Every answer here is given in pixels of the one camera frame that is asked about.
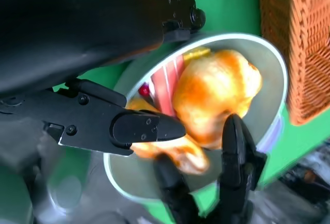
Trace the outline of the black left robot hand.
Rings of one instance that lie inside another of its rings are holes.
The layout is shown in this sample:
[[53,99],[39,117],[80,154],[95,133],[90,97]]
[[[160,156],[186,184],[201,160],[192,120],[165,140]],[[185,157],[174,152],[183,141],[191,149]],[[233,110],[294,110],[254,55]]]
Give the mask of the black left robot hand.
[[195,0],[1,0],[1,123],[32,118],[62,146],[122,156],[184,137],[176,119],[128,110],[79,76],[188,40],[205,21]]

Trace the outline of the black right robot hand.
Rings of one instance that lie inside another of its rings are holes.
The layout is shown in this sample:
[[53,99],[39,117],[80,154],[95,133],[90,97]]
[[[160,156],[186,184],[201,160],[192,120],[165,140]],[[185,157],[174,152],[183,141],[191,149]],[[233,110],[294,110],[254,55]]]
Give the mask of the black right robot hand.
[[256,189],[266,161],[267,155],[256,150],[242,119],[230,115],[222,133],[219,201],[205,217],[199,215],[188,184],[168,155],[155,158],[154,171],[162,201],[175,223],[249,223],[253,212],[249,193]]

